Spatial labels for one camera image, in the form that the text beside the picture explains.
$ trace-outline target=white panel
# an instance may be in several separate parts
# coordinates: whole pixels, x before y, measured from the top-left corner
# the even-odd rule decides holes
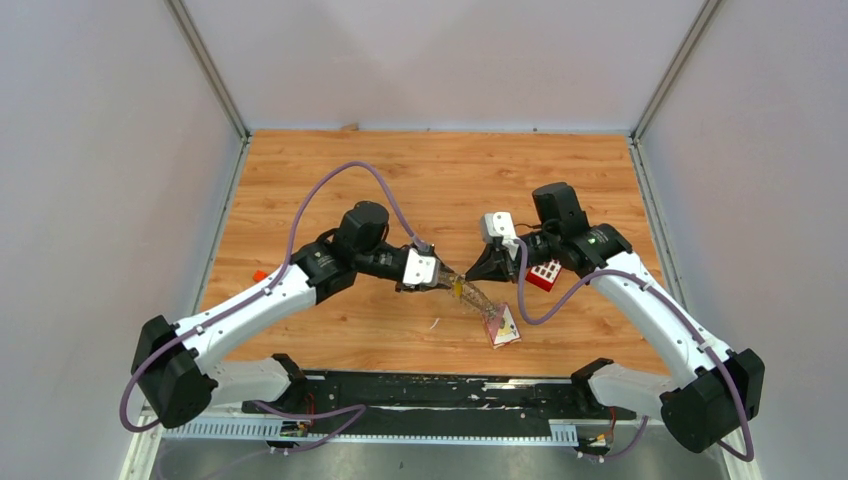
[[[0,476],[113,479],[139,328],[192,306],[238,140],[162,1],[3,2],[0,45]]]
[[[765,360],[768,480],[848,469],[846,19],[725,2],[645,140],[691,310]]]
[[[253,128],[629,129],[701,0],[188,0]]]

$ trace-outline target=wooden table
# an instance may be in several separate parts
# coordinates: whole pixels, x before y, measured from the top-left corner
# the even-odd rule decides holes
[[[537,223],[533,189],[566,181],[590,222],[615,226],[660,278],[623,136],[261,131],[253,138],[204,309],[249,287],[257,269],[276,268],[307,191],[350,160],[368,161],[382,172],[412,227],[457,271],[467,270],[482,251],[483,213],[505,210],[516,223]],[[306,210],[296,246],[338,226],[359,200],[388,207],[363,169],[331,180]],[[388,241],[409,241],[393,214]],[[576,278],[564,272],[552,293],[528,285],[531,313],[546,312]],[[518,319],[515,285],[478,285],[493,300],[509,302]],[[280,321],[230,359],[288,353],[302,368],[564,376],[603,356],[666,372],[638,330],[590,288],[544,325],[518,323],[522,342],[493,350],[480,317],[446,292],[398,294],[393,283],[360,275],[353,287]]]

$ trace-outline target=orange object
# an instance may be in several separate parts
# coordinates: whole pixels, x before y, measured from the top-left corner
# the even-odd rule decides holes
[[[265,280],[266,278],[268,278],[268,274],[263,272],[262,270],[257,270],[253,273],[253,281],[256,283],[259,283],[262,280]]]

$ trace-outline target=wood surface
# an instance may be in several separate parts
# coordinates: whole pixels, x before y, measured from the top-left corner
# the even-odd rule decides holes
[[[660,278],[623,136],[260,131],[229,213],[204,309],[249,287],[257,269],[276,268],[306,193],[350,160],[368,161],[382,172],[412,227],[457,271],[466,271],[483,249],[478,227],[483,213],[510,211],[516,223],[537,223],[531,192],[565,181],[577,190],[590,222],[615,226]],[[338,226],[359,200],[388,208],[377,182],[363,169],[331,180],[307,208],[295,245]],[[409,242],[393,213],[388,241]],[[528,284],[531,314],[545,313],[576,279],[564,272],[552,293]],[[229,359],[288,353],[302,368],[565,376],[607,357],[630,368],[666,372],[639,331],[591,288],[544,325],[531,326],[519,319],[515,285],[478,286],[493,300],[509,302],[520,343],[492,349],[480,317],[444,291],[398,294],[393,283],[360,275],[353,287],[281,320]]]

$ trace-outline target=perforated metal strip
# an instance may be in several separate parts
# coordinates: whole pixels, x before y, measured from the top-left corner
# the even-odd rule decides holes
[[[227,440],[293,440],[314,442],[323,434],[306,437],[286,435],[286,428],[294,425],[269,418],[220,418],[200,417],[179,428],[165,430],[163,438],[205,438]],[[574,425],[551,422],[551,435],[547,437],[474,437],[474,436],[424,436],[424,435],[339,435],[333,442],[352,443],[406,443],[429,445],[518,445],[573,447],[577,445],[577,429]]]

